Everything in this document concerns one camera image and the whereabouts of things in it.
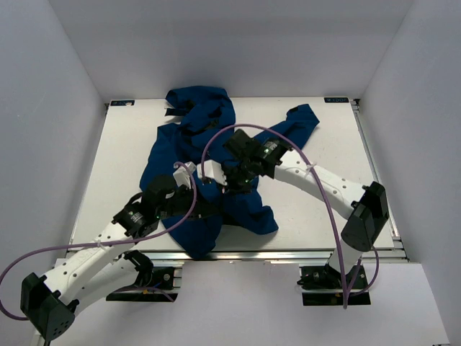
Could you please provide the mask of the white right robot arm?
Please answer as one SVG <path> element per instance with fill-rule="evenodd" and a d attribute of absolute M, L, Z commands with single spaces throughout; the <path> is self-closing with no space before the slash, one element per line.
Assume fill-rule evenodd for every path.
<path fill-rule="evenodd" d="M 306 163 L 289 142 L 269 138 L 260 143 L 237 130 L 223 147 L 238 162 L 225 168 L 227 188 L 242 192 L 256 177 L 287 183 L 322 201 L 346 220 L 339 244 L 327 261 L 326 281 L 340 288 L 350 281 L 359 258 L 370 251 L 389 219 L 385 188 L 349 181 L 327 169 Z"/>

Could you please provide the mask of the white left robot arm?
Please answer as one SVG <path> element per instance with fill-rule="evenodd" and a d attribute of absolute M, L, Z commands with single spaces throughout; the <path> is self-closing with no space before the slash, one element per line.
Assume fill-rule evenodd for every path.
<path fill-rule="evenodd" d="M 93 242 L 42 276 L 22 281 L 20 308 L 46 342 L 60 337 L 78 313 L 111 292 L 132 286 L 146 289 L 161 282 L 152 261 L 133 246 L 153 233 L 159 221 L 178 216 L 203 219 L 219 207 L 178 186 L 172 176 L 153 179 L 129 199 Z"/>

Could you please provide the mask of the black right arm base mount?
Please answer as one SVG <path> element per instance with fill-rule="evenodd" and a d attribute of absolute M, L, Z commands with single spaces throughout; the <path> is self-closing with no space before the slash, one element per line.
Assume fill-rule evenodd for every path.
<path fill-rule="evenodd" d="M 369 284 L 363 265 L 353 266 L 351 272 L 346 275 L 347 287 L 353 278 L 355 281 L 350 288 L 347 304 L 369 306 L 370 294 L 366 291 L 359 293 Z M 297 288 L 301 291 L 303 306 L 342 306 L 344 303 L 341 278 L 328 272 L 324 265 L 301 265 Z"/>

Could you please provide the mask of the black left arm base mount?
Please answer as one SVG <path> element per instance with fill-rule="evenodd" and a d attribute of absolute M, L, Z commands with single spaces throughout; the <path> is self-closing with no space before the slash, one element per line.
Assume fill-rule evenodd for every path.
<path fill-rule="evenodd" d="M 155 266 L 138 250 L 120 255 L 134 265 L 136 279 L 132 285 L 119 288 L 106 297 L 106 301 L 122 302 L 175 302 L 181 285 L 178 267 Z"/>

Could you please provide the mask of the blue zip-up jacket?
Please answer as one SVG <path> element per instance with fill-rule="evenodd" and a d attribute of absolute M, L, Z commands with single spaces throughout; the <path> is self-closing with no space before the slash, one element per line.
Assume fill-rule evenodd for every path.
<path fill-rule="evenodd" d="M 208 141 L 220 129 L 236 121 L 233 104 L 226 90 L 211 86 L 189 86 L 172 89 L 166 101 L 173 107 L 168 115 L 181 117 L 178 124 L 169 123 L 157 129 L 156 142 L 140 178 L 140 189 L 146 190 L 155 177 L 174 172 L 177 161 L 200 164 Z M 204 257 L 215 247 L 223 225 L 240 226 L 258 235 L 278 229 L 274 213 L 262 203 L 257 191 L 258 179 L 251 182 L 249 194 L 222 195 L 214 183 L 197 185 L 199 196 L 222 210 L 203 220 L 186 221 L 170 235 L 194 259 Z"/>

